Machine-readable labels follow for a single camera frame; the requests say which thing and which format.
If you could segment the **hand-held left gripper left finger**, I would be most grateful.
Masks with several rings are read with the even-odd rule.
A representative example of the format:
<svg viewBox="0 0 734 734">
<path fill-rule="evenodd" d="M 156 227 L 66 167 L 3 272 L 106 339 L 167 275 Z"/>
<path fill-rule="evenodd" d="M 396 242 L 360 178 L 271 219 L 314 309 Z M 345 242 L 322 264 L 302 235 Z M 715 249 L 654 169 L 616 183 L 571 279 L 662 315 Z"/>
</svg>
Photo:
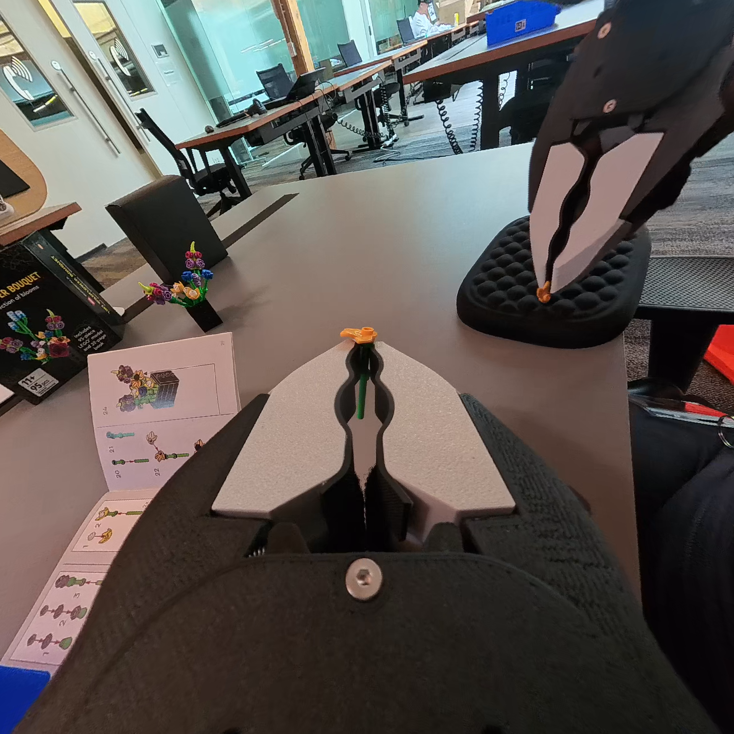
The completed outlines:
<svg viewBox="0 0 734 734">
<path fill-rule="evenodd" d="M 216 515 L 295 523 L 311 549 L 358 549 L 353 349 L 342 341 L 270 391 L 214 500 Z"/>
</svg>

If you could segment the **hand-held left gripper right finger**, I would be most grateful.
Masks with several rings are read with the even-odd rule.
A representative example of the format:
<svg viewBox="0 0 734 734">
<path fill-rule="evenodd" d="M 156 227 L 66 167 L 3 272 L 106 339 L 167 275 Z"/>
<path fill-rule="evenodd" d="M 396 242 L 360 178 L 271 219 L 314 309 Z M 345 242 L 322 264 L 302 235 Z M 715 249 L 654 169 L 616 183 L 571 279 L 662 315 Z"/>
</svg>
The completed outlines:
<svg viewBox="0 0 734 734">
<path fill-rule="evenodd" d="M 516 502 L 454 386 L 385 342 L 373 357 L 377 486 L 390 536 L 423 542 L 440 523 L 512 514 Z"/>
</svg>

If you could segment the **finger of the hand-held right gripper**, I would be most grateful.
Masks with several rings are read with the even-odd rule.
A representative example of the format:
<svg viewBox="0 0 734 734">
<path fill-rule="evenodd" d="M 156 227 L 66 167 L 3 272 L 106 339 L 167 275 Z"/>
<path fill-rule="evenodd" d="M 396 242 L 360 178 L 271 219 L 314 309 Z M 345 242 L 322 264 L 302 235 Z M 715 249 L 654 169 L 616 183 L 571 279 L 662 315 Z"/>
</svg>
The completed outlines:
<svg viewBox="0 0 734 734">
<path fill-rule="evenodd" d="M 555 256 L 551 254 L 551 243 L 562 223 L 564 202 L 585 163 L 583 153 L 572 142 L 553 145 L 548 152 L 529 220 L 537 293 L 553 292 Z"/>
<path fill-rule="evenodd" d="M 584 169 L 564 202 L 551 243 L 553 294 L 581 278 L 624 225 L 622 211 L 663 138 L 663 132 L 634 133 L 596 161 L 583 153 Z"/>
</svg>

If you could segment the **green lego stem piece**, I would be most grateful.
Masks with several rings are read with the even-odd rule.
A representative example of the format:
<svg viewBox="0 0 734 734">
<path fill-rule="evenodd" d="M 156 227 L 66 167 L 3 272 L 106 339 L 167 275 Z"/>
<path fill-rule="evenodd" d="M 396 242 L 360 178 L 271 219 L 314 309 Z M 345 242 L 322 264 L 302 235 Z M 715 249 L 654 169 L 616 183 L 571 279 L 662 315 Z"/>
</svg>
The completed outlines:
<svg viewBox="0 0 734 734">
<path fill-rule="evenodd" d="M 359 386 L 356 402 L 356 417 L 362 420 L 365 415 L 366 390 L 371 377 L 371 361 L 372 344 L 364 343 L 359 345 L 358 366 L 359 366 Z"/>
</svg>

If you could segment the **lego flower model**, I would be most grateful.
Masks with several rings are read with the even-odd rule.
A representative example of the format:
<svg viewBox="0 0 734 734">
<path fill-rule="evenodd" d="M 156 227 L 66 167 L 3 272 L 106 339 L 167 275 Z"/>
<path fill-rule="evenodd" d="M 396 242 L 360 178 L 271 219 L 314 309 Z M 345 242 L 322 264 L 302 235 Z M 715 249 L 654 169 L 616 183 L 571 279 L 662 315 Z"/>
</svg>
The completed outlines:
<svg viewBox="0 0 734 734">
<path fill-rule="evenodd" d="M 208 301 L 208 287 L 214 273 L 207 268 L 203 253 L 197 249 L 195 241 L 188 245 L 184 261 L 185 267 L 178 281 L 172 284 L 139 283 L 139 286 L 149 302 L 182 307 L 198 327 L 208 333 L 223 325 L 221 316 Z"/>
</svg>

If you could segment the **black lego set box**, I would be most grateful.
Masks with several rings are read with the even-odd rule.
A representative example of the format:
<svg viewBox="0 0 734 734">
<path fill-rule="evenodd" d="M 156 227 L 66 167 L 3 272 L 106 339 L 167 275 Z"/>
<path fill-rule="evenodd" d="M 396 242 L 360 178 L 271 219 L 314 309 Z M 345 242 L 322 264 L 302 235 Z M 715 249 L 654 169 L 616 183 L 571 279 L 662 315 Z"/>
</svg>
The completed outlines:
<svg viewBox="0 0 734 734">
<path fill-rule="evenodd" d="M 119 313 L 37 232 L 1 251 L 1 382 L 39 404 L 120 343 Z"/>
</svg>

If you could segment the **blue plastic bin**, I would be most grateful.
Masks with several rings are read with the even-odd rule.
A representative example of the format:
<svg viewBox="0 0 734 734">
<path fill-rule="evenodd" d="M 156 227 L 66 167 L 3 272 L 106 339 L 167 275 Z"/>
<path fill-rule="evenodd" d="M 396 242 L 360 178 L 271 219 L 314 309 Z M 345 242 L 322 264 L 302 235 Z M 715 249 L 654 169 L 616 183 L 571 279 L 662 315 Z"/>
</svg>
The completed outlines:
<svg viewBox="0 0 734 734">
<path fill-rule="evenodd" d="M 1 733 L 11 733 L 40 696 L 49 672 L 1 665 Z"/>
</svg>

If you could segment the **lego instruction booklet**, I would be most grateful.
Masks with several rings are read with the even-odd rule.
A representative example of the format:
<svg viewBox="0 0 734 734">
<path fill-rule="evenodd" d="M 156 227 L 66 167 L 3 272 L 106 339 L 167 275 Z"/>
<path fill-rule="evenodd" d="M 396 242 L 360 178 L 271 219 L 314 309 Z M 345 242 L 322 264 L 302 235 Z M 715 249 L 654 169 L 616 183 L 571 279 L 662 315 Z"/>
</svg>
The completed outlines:
<svg viewBox="0 0 734 734">
<path fill-rule="evenodd" d="M 2 665 L 60 668 L 134 525 L 241 409 L 233 334 L 92 355 L 2 427 Z"/>
</svg>

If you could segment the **grey mesh office chair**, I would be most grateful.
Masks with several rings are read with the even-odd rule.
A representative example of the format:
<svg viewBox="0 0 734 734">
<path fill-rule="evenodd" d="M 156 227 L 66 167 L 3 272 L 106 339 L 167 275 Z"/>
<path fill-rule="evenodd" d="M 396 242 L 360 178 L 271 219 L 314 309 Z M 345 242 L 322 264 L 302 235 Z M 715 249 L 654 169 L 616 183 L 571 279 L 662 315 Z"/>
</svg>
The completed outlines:
<svg viewBox="0 0 734 734">
<path fill-rule="evenodd" d="M 691 316 L 733 323 L 733 257 L 655 256 L 649 261 L 635 317 Z"/>
</svg>

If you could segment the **blue bins on far desk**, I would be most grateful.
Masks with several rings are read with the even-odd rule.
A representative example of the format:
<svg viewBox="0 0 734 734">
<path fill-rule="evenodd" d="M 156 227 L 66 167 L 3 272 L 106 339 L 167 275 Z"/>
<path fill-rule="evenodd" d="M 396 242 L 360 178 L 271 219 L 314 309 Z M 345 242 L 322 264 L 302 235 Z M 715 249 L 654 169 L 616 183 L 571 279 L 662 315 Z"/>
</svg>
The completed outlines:
<svg viewBox="0 0 734 734">
<path fill-rule="evenodd" d="M 552 2 L 512 1 L 498 3 L 484 14 L 489 48 L 550 28 L 561 12 Z"/>
</svg>

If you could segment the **orange plastic object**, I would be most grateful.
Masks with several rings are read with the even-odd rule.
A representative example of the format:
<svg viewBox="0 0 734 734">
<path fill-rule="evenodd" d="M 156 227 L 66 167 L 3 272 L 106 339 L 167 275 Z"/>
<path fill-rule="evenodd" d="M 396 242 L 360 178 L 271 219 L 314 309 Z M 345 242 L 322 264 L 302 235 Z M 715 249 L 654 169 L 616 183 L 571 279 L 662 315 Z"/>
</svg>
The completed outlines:
<svg viewBox="0 0 734 734">
<path fill-rule="evenodd" d="M 733 325 L 720 325 L 704 355 L 705 361 L 733 385 Z"/>
</svg>

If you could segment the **plain black box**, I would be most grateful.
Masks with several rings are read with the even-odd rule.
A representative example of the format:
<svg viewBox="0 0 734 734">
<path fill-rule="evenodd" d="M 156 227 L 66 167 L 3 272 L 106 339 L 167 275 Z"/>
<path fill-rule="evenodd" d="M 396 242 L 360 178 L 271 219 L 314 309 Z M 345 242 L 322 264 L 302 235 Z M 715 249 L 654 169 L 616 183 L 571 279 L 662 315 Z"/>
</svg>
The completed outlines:
<svg viewBox="0 0 734 734">
<path fill-rule="evenodd" d="M 163 283 L 179 281 L 191 244 L 207 266 L 227 249 L 186 181 L 166 175 L 106 205 L 106 211 Z"/>
</svg>

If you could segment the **long wooden desk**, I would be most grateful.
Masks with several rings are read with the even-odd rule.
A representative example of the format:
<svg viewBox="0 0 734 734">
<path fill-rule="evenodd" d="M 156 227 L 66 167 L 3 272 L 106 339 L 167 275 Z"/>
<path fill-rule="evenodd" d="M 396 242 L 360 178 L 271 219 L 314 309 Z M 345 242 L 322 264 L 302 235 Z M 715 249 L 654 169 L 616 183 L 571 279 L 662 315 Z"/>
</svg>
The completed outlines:
<svg viewBox="0 0 734 734">
<path fill-rule="evenodd" d="M 344 96 L 347 101 L 363 98 L 368 103 L 365 112 L 366 132 L 361 136 L 369 138 L 377 135 L 375 117 L 376 106 L 371 97 L 372 92 L 383 85 L 383 71 L 394 68 L 399 77 L 399 93 L 403 84 L 401 70 L 417 61 L 419 51 L 427 45 L 447 37 L 450 41 L 461 41 L 466 36 L 467 24 L 453 26 L 451 30 L 429 37 L 421 37 L 411 45 L 403 45 L 398 49 L 385 52 L 373 60 L 351 65 L 337 75 L 335 81 L 319 81 L 317 74 L 311 72 L 311 81 L 301 86 L 296 97 L 283 96 L 270 106 L 258 107 L 254 115 L 240 113 L 227 124 L 209 132 L 195 136 L 193 139 L 175 144 L 187 158 L 195 164 L 197 170 L 204 168 L 201 153 L 206 153 L 210 164 L 224 163 L 231 174 L 238 195 L 245 200 L 252 195 L 242 168 L 236 163 L 231 153 L 234 142 L 243 140 L 255 147 L 263 146 L 272 140 L 285 136 L 292 131 L 301 131 L 303 142 L 325 143 L 325 133 L 321 115 L 329 112 L 328 103 Z"/>
</svg>

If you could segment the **black office chair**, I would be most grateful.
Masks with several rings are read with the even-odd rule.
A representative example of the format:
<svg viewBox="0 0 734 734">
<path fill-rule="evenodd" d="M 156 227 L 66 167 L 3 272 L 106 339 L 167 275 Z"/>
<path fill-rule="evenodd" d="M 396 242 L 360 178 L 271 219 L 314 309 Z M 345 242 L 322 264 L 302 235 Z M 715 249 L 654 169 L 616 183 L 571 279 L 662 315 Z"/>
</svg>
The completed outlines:
<svg viewBox="0 0 734 734">
<path fill-rule="evenodd" d="M 195 164 L 161 131 L 160 127 L 144 109 L 136 112 L 135 115 L 142 127 L 147 132 L 152 133 L 153 137 L 170 153 L 180 175 L 188 182 L 197 196 L 218 194 L 220 197 L 233 200 L 236 203 L 242 201 L 231 174 L 224 163 L 210 164 L 206 153 L 201 153 L 200 157 L 204 168 L 197 170 Z"/>
</svg>

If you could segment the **wood-framed dark screen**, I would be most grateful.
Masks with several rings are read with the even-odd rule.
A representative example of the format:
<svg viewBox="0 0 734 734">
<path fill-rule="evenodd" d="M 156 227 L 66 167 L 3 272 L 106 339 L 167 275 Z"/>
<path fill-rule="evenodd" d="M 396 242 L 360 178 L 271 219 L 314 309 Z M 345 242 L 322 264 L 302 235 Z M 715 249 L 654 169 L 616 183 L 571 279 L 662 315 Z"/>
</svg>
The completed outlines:
<svg viewBox="0 0 734 734">
<path fill-rule="evenodd" d="M 37 213 L 48 195 L 45 178 L 38 166 L 1 132 L 1 226 Z"/>
</svg>

